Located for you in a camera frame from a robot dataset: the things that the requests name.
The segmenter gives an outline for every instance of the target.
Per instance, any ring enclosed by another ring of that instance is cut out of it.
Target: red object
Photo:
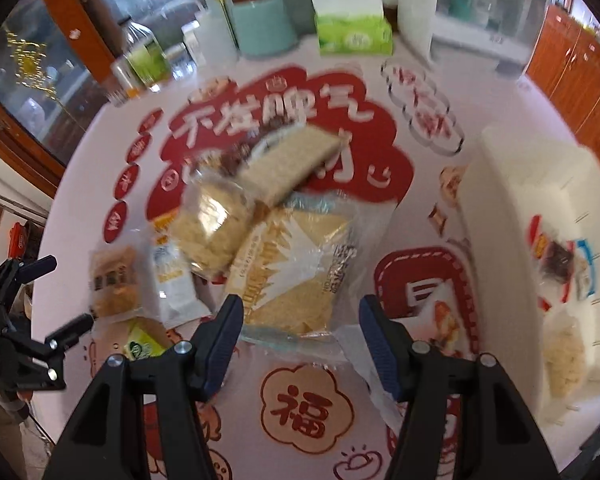
[[[21,258],[27,247],[27,231],[24,225],[16,222],[9,231],[11,241],[9,242],[9,257]]]

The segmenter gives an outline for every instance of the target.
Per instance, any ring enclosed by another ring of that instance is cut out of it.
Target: yellow package
[[[349,259],[346,216],[292,207],[271,211],[242,245],[226,284],[246,325],[293,335],[324,333]]]
[[[135,323],[129,332],[123,352],[130,361],[136,361],[148,357],[158,357],[165,350],[164,346],[145,332],[138,323]]]

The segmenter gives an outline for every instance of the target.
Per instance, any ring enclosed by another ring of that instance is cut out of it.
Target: clear plastic bag
[[[554,399],[571,395],[587,372],[585,348],[578,320],[561,312],[545,329],[544,364]]]
[[[152,296],[144,230],[122,233],[115,243],[91,254],[90,311],[94,330],[133,317],[148,316]]]
[[[192,271],[212,280],[233,261],[254,211],[255,202],[245,189],[213,171],[197,171],[170,234]]]
[[[377,222],[387,212],[384,205],[301,193],[274,208],[238,251],[225,288],[244,302],[242,337],[343,360],[331,333],[368,271],[363,244],[378,241]]]
[[[211,314],[196,294],[187,261],[169,237],[168,229],[174,216],[175,212],[171,212],[154,220],[151,247],[152,271],[157,293],[156,319],[167,330]]]

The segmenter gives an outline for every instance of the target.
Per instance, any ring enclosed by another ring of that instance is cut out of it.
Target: cartoon drawing
[[[340,454],[345,459],[333,466],[333,474],[338,480],[371,480],[382,470],[382,455],[377,451],[367,451],[366,445],[360,452],[352,446],[350,452]]]

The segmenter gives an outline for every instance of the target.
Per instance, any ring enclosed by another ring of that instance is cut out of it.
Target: green bottle
[[[140,81],[151,87],[168,79],[171,76],[171,68],[151,30],[131,21],[131,16],[127,16],[119,25],[124,27],[126,60]]]

